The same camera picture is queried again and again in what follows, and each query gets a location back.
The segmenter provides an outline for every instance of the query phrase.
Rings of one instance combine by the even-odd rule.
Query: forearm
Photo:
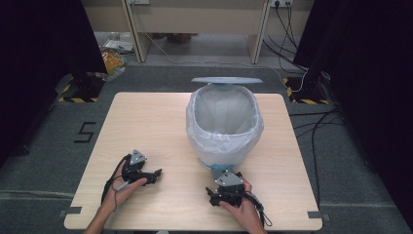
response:
[[[84,234],[100,234],[112,212],[113,209],[110,209],[108,206],[100,206]]]

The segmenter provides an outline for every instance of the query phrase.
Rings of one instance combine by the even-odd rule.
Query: floor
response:
[[[107,32],[97,32],[95,35],[99,45],[114,38],[113,34]],[[280,45],[283,37],[274,36],[272,39]],[[265,40],[269,45],[272,43],[268,38]],[[331,109],[328,105],[301,105],[288,102],[281,81],[287,73],[281,70],[278,57],[263,46],[258,64],[250,64],[245,37],[242,35],[199,34],[193,36],[186,44],[171,43],[165,38],[157,39],[155,42],[159,47],[152,45],[146,62],[136,62],[134,55],[125,56],[127,68],[124,75],[126,77],[115,78],[113,82],[107,83],[108,86],[104,88],[106,88],[105,92],[110,95],[102,99],[101,103],[80,105],[59,103],[35,137],[33,144],[37,143],[37,147],[30,153],[31,157],[12,158],[7,167],[0,170],[0,186],[2,187],[0,190],[0,207],[2,208],[0,210],[0,233],[80,233],[66,230],[63,227],[63,210],[70,205],[73,193],[82,176],[82,168],[87,164],[93,149],[95,136],[91,144],[76,145],[76,155],[73,155],[76,159],[71,160],[59,156],[73,154],[73,146],[67,145],[73,145],[72,136],[78,137],[79,121],[92,119],[96,121],[95,127],[100,128],[105,115],[96,116],[94,113],[107,112],[110,98],[125,87],[130,87],[129,82],[141,79],[139,72],[148,71],[151,67],[159,68],[157,71],[159,76],[184,71],[190,73],[191,76],[208,74],[208,71],[215,67],[242,68],[238,69],[239,71],[231,70],[226,74],[257,75],[259,78],[268,79],[276,87],[271,87],[271,92],[281,93],[285,97],[289,113],[321,112]],[[291,45],[286,45],[286,47],[291,51],[294,50]],[[290,58],[292,56],[290,53],[285,55]],[[282,67],[289,71],[298,71],[284,61],[282,61]],[[144,80],[140,81],[140,84],[145,85],[145,81],[149,83]],[[169,85],[161,79],[153,82],[151,85],[157,87]],[[171,88],[175,90],[185,90],[179,86],[179,84],[171,84]],[[264,88],[258,92],[266,93],[269,90]],[[64,121],[67,116],[70,116],[73,121]],[[411,233],[381,179],[364,164],[351,134],[345,126],[342,126],[345,123],[342,116],[339,114],[331,116],[328,121],[337,125],[325,124],[326,127],[318,130],[319,178],[315,175],[311,135],[300,136],[307,131],[302,127],[308,123],[315,123],[319,116],[291,116],[290,119],[293,127],[296,128],[294,131],[311,184],[315,186],[319,179],[320,210],[326,220],[322,230],[317,233]],[[43,168],[53,172],[57,170],[55,160],[66,173],[59,175],[57,179],[44,176]],[[39,190],[55,192],[39,194]]]

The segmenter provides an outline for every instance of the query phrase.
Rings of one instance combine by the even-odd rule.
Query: hand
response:
[[[118,171],[114,175],[115,179],[113,180],[112,185],[107,190],[106,196],[101,205],[105,208],[112,209],[112,211],[115,210],[117,206],[119,207],[122,204],[124,204],[125,201],[128,200],[128,198],[134,192],[134,190],[136,190],[136,188],[145,184],[147,181],[147,178],[145,177],[138,179],[134,183],[128,184],[122,190],[120,190],[119,192],[115,194],[115,189],[125,182],[122,179],[122,168],[124,167],[124,164],[125,164],[125,161],[121,164]]]
[[[115,193],[114,188],[119,187],[125,181],[122,179],[122,168],[124,167],[125,161],[121,164],[118,171],[115,174],[115,180],[113,181],[111,187],[107,190],[106,196],[103,200],[103,203],[100,205],[94,219],[91,221],[89,226],[85,230],[85,234],[99,234],[103,230],[104,224],[107,219],[113,213],[113,210],[118,206],[121,206],[125,201],[131,196],[131,194],[136,190],[136,188],[142,186],[146,183],[147,178],[140,178],[134,183],[126,185],[122,190]]]
[[[252,185],[245,178],[243,181],[245,191],[252,192]],[[248,233],[267,233],[261,224],[255,206],[248,199],[243,198],[239,207],[233,207],[223,201],[219,202],[219,206],[227,210]]]

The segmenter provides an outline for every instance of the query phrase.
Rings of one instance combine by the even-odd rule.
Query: cable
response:
[[[274,45],[276,45],[276,46],[279,47],[279,48],[282,48],[279,44],[277,44],[277,42],[275,42],[275,41],[273,40],[273,38],[271,38],[270,35],[268,35],[268,38],[270,38],[270,41],[273,42]],[[292,52],[292,51],[290,51],[289,49],[286,49],[286,48],[282,48],[282,49],[283,49],[284,51],[290,52],[290,53],[292,53],[293,55],[295,55],[295,52]]]
[[[284,59],[285,61],[291,63],[291,65],[297,67],[298,69],[300,69],[300,70],[302,70],[302,71],[307,71],[306,68],[304,68],[304,67],[302,67],[302,66],[300,66],[300,65],[294,64],[294,62],[293,62],[292,60],[290,60],[290,59],[287,58],[286,56],[283,56],[281,53],[279,53],[279,52],[277,52],[276,50],[274,50],[272,47],[270,47],[270,46],[267,44],[267,42],[266,42],[265,40],[262,40],[262,42],[264,43],[264,45],[265,45],[272,53],[274,53],[274,54],[276,54],[277,56],[279,56],[279,61],[280,61],[280,58],[282,58],[282,59]],[[281,65],[281,62],[280,62],[280,68],[281,68],[283,71],[288,72],[288,73],[295,73],[295,74],[303,75],[303,73],[292,72],[292,71],[287,71],[287,70],[283,69],[283,67],[282,67],[282,65]]]
[[[325,112],[311,112],[311,113],[296,113],[296,114],[289,114],[288,116],[303,116],[303,115],[321,115],[321,114],[326,114],[329,113],[330,111],[325,111]]]
[[[340,126],[345,126],[345,125],[346,125],[346,124],[337,124],[337,123],[329,123],[329,122],[327,122],[327,123],[320,123],[320,124],[322,124],[322,125],[318,126],[317,128],[321,128],[321,127],[323,127],[324,125],[340,125]],[[306,133],[309,133],[309,132],[312,131],[312,130],[313,130],[313,129],[307,130],[307,131],[305,131],[304,133],[296,136],[296,138],[302,137],[303,135],[305,135]]]
[[[294,39],[294,34],[292,32],[292,23],[291,23],[292,7],[289,2],[286,3],[286,9],[288,11],[288,25],[289,25],[289,30],[291,31],[291,39],[294,42],[294,45],[297,46],[297,43],[295,42],[295,39]]]
[[[278,8],[278,7],[276,7],[276,13],[277,13],[277,16],[278,16],[279,19],[280,19],[280,22],[282,23],[283,29],[285,30],[286,37],[287,37],[288,40],[292,43],[292,45],[297,49],[297,45],[295,44],[294,40],[293,40],[293,39],[291,38],[291,36],[289,35],[288,29],[285,28],[285,24],[284,24],[283,21],[282,21],[282,17],[280,16],[279,8]]]
[[[316,134],[316,129],[319,123],[330,113],[334,112],[337,108],[334,108],[327,113],[325,113],[319,121],[316,123],[316,125],[313,128],[313,134],[311,138],[311,143],[312,143],[312,148],[313,148],[313,160],[314,160],[314,170],[315,170],[315,175],[316,175],[316,187],[317,187],[317,207],[319,208],[319,200],[320,200],[320,195],[319,195],[319,168],[317,164],[317,156],[316,156],[316,146],[314,144],[314,136]]]
[[[326,124],[331,124],[331,125],[345,125],[345,124],[340,124],[340,123],[331,123],[332,121],[334,121],[334,120],[336,120],[336,119],[338,119],[338,118],[341,118],[341,117],[338,116],[338,117],[336,117],[336,118],[334,118],[334,119],[331,119],[331,120],[328,121],[328,122],[323,122],[323,123],[320,123],[320,124],[323,124],[323,125],[326,125]],[[310,125],[314,125],[314,124],[316,124],[316,123],[303,124],[303,125],[300,125],[300,126],[297,126],[297,127],[293,127],[292,129],[301,129],[301,128],[303,128],[303,127],[310,126]]]

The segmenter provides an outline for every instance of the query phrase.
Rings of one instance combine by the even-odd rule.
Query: electrical cord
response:
[[[273,42],[274,45],[276,45],[278,48],[282,48],[277,42],[275,42],[275,41],[273,40],[273,38],[271,38],[270,35],[268,35],[268,38],[270,38],[270,41]],[[292,53],[293,55],[295,55],[295,52],[292,52],[292,51],[290,51],[289,49],[282,48],[282,50],[283,50],[283,51],[290,52],[290,53]]]
[[[303,116],[303,115],[323,115],[323,114],[326,114],[326,113],[329,113],[330,111],[325,111],[325,112],[311,112],[311,113],[296,113],[296,114],[289,114],[288,116]]]
[[[280,54],[279,52],[277,52],[276,50],[274,50],[271,46],[269,46],[269,45],[267,44],[267,42],[266,42],[265,40],[262,40],[262,42],[264,43],[264,45],[265,45],[272,53],[274,53],[274,54],[276,54],[277,56],[279,56],[279,61],[280,61],[280,58],[282,58],[282,59],[284,59],[285,61],[291,63],[291,65],[297,67],[298,69],[300,69],[300,70],[302,70],[302,71],[307,71],[306,68],[304,68],[304,67],[302,67],[302,66],[300,66],[300,65],[294,64],[294,63],[292,62],[292,60],[290,60],[290,59],[287,58],[286,56],[283,56],[282,54]],[[282,67],[281,62],[280,62],[280,68],[281,68],[283,71],[287,72],[287,73],[294,73],[294,74],[303,75],[303,73],[292,72],[292,71],[287,71],[287,70],[285,70],[285,69]]]
[[[279,17],[279,19],[280,19],[280,22],[281,22],[281,24],[282,24],[282,27],[283,27],[283,29],[284,29],[284,31],[285,31],[285,33],[286,33],[286,37],[288,38],[288,40],[291,42],[291,44],[295,47],[295,49],[297,49],[298,47],[297,47],[297,45],[295,44],[295,42],[294,42],[294,40],[291,38],[291,36],[289,35],[289,29],[287,29],[286,27],[285,27],[285,24],[283,23],[283,20],[282,20],[282,17],[280,16],[280,13],[279,13],[279,7],[276,5],[276,13],[277,13],[277,16]]]
[[[290,5],[289,2],[286,3],[286,9],[287,9],[287,11],[288,11],[288,25],[289,25],[289,30],[291,31],[291,39],[292,39],[292,41],[294,42],[293,44],[294,44],[296,47],[298,47],[298,46],[297,46],[297,43],[295,42],[295,39],[294,39],[294,34],[293,34],[293,32],[292,32],[292,23],[291,23],[292,7],[291,7],[291,5]]]
[[[327,124],[330,124],[330,125],[341,125],[341,126],[345,125],[345,124],[343,124],[343,123],[332,123],[334,120],[339,119],[339,118],[341,118],[341,117],[338,116],[338,117],[335,117],[334,119],[331,119],[331,120],[328,121],[328,122],[322,122],[322,123],[320,123],[321,126],[319,126],[319,128],[322,127],[323,125],[327,125]],[[292,129],[301,129],[301,128],[304,128],[304,127],[307,127],[307,126],[311,126],[311,125],[314,125],[314,124],[316,124],[316,123],[303,124],[303,125],[294,127],[294,128],[292,128]]]
[[[326,112],[322,117],[319,119],[319,121],[314,125],[313,127],[313,133],[311,137],[311,143],[312,143],[312,148],[313,148],[313,160],[314,160],[314,170],[315,170],[315,175],[316,175],[316,189],[317,189],[317,207],[319,208],[319,200],[320,200],[320,194],[319,194],[319,168],[318,168],[318,163],[317,163],[317,156],[316,156],[316,146],[314,143],[314,136],[316,135],[316,129],[319,125],[319,123],[330,113],[336,111],[337,108],[334,108],[328,112]]]

